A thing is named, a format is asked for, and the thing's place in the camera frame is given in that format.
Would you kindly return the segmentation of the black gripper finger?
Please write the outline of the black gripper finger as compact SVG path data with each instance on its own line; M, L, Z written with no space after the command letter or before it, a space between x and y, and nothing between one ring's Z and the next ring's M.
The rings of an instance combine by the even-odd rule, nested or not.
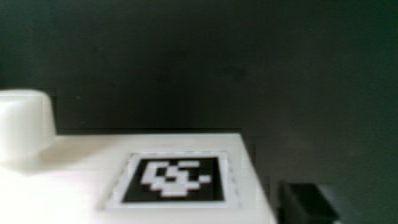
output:
M326 198L324 184L287 183L278 187L278 220L282 224L342 224Z

